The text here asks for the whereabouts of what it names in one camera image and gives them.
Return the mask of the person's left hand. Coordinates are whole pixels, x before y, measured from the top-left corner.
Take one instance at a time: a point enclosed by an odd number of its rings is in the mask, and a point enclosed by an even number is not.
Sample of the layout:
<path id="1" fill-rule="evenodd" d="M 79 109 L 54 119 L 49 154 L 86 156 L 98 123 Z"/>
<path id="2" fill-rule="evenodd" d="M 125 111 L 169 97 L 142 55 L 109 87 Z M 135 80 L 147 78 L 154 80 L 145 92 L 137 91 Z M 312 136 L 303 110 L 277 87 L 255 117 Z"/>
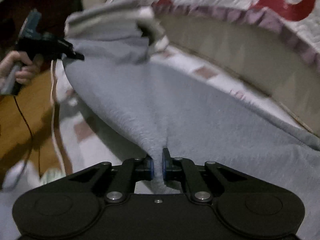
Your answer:
<path id="1" fill-rule="evenodd" d="M 40 68 L 43 64 L 43 59 L 38 55 L 33 61 L 31 61 L 27 53 L 24 51 L 13 50 L 8 53 L 1 61 L 1 88 L 4 86 L 12 67 L 17 62 L 22 62 L 24 66 L 20 71 L 16 72 L 15 79 L 22 85 L 28 85 L 31 83 L 31 80 L 39 74 Z"/>

